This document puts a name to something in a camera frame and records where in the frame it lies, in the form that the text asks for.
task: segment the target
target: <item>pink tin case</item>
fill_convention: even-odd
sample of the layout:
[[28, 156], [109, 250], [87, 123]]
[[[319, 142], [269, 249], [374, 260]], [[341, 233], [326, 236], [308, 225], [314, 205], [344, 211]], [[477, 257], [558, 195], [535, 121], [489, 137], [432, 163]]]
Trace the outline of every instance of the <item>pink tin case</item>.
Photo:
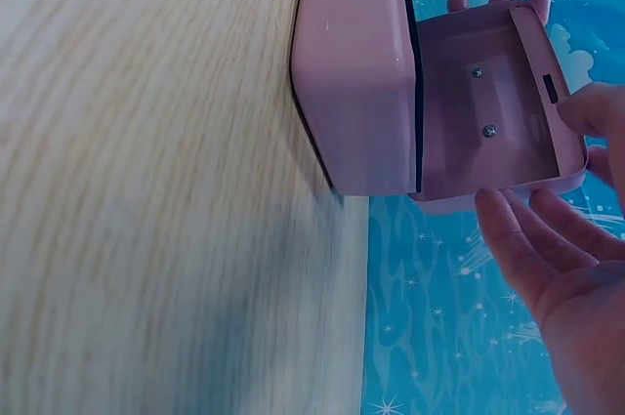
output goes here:
[[417, 22], [412, 0], [300, 0], [291, 76], [341, 194], [449, 213], [481, 187], [583, 181], [584, 140], [555, 107], [569, 91], [527, 1]]

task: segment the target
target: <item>blue patterned background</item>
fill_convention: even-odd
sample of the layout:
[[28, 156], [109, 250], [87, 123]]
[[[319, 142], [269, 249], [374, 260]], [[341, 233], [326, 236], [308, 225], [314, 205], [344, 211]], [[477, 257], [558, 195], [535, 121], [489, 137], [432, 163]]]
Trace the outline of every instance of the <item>blue patterned background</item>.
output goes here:
[[[419, 20], [445, 13], [446, 0], [414, 1]], [[548, 31], [571, 90], [625, 82], [625, 0], [552, 7]], [[625, 238], [616, 197], [599, 181], [565, 198]], [[406, 197], [371, 199], [364, 363], [362, 415], [568, 413], [475, 213], [429, 217]]]

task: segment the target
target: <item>open lid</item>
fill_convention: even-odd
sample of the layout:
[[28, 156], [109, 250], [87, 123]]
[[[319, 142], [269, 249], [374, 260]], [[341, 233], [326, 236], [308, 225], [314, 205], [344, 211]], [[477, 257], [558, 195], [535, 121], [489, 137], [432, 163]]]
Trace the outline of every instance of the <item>open lid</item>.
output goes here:
[[583, 140], [553, 106], [569, 91], [530, 2], [424, 21], [413, 0], [405, 6], [415, 67], [415, 198], [530, 186], [584, 168]]

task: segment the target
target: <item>wooden surface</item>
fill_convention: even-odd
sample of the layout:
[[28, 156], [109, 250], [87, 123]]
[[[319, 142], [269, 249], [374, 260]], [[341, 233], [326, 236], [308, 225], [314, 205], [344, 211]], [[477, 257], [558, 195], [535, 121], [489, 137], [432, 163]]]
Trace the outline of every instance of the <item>wooden surface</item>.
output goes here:
[[0, 413], [358, 413], [367, 201], [295, 2], [0, 0]]

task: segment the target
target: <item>screw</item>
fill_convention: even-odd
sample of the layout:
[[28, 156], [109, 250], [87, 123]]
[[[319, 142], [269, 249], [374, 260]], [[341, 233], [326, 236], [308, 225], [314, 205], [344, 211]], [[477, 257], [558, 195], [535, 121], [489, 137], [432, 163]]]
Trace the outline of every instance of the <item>screw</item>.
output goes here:
[[481, 132], [488, 139], [492, 139], [495, 135], [497, 135], [497, 127], [492, 124], [488, 124], [481, 129]]

